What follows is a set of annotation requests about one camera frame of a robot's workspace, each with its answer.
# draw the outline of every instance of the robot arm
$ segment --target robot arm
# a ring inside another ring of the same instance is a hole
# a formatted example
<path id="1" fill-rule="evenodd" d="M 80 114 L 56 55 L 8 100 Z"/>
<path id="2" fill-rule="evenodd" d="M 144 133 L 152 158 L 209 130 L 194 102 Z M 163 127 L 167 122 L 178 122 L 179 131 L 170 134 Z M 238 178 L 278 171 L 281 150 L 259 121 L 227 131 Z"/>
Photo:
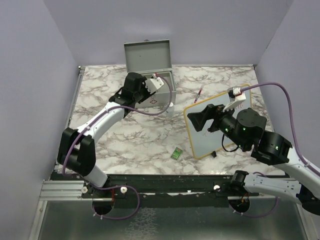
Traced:
<path id="1" fill-rule="evenodd" d="M 245 95 L 232 96 L 231 103 L 225 105 L 209 104 L 201 112 L 189 113 L 187 117 L 197 132 L 201 131 L 207 120 L 213 119 L 208 131 L 222 131 L 243 152 L 251 151 L 257 161 L 283 170 L 295 180 L 281 180 L 236 171 L 230 183 L 233 191 L 241 194 L 264 193 L 287 198 L 301 204 L 307 211 L 320 214 L 320 178 L 310 169 L 320 169 L 309 163 L 305 165 L 295 148 L 283 136 L 266 131 L 267 119 L 251 108 L 240 111 L 233 117 L 236 108 L 245 100 Z"/>
<path id="2" fill-rule="evenodd" d="M 96 116 L 77 129 L 68 127 L 63 131 L 57 157 L 58 163 L 64 164 L 73 142 L 80 135 L 76 143 L 79 144 L 79 148 L 73 147 L 66 167 L 95 186 L 102 187 L 108 176 L 96 165 L 95 143 L 112 125 L 126 117 L 131 109 L 135 108 L 136 103 L 142 103 L 163 85 L 164 82 L 156 74 L 147 79 L 139 73 L 128 73 L 123 87 L 109 99 Z"/>

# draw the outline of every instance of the marker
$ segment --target marker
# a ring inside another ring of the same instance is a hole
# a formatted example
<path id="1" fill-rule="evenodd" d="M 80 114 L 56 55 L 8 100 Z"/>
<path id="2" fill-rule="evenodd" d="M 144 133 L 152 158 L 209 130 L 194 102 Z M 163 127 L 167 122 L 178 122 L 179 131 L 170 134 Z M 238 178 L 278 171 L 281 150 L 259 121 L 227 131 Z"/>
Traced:
<path id="1" fill-rule="evenodd" d="M 202 92 L 202 89 L 204 89 L 204 86 L 203 86 L 203 85 L 201 85 L 201 88 L 200 88 L 198 94 L 197 94 L 196 97 L 195 97 L 195 100 L 194 100 L 194 102 L 193 102 L 194 104 L 198 101 L 198 98 L 200 97 L 200 94 L 201 94 L 201 92 Z"/>

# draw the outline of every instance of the open box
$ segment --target open box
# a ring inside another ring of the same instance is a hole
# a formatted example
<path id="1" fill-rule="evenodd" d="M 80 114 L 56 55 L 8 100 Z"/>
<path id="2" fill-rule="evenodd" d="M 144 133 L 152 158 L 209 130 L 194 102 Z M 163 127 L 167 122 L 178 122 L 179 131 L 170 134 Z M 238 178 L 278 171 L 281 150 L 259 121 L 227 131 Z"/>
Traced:
<path id="1" fill-rule="evenodd" d="M 146 78 L 158 73 L 166 78 L 172 87 L 172 103 L 176 103 L 176 87 L 172 72 L 170 41 L 158 40 L 143 42 L 132 42 L 124 44 L 125 61 L 127 72 L 136 72 Z M 140 104 L 136 108 L 165 106 L 169 102 L 169 87 L 165 84 L 154 95 Z"/>

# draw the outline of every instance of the green eraser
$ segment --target green eraser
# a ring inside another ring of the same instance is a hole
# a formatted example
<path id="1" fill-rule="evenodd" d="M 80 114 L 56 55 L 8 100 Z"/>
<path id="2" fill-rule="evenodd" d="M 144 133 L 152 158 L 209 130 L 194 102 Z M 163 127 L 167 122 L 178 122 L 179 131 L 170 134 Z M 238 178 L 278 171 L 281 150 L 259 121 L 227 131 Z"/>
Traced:
<path id="1" fill-rule="evenodd" d="M 181 153 L 182 153 L 182 150 L 180 148 L 176 147 L 174 152 L 171 155 L 171 158 L 177 160 Z"/>

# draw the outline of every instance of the box lid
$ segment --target box lid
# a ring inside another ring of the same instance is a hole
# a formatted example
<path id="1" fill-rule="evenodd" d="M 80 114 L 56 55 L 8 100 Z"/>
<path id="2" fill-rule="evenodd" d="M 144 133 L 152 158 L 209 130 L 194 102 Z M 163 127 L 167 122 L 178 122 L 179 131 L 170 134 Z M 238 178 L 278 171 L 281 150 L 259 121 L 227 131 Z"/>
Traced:
<path id="1" fill-rule="evenodd" d="M 128 73 L 172 68 L 168 39 L 125 43 L 124 52 Z"/>

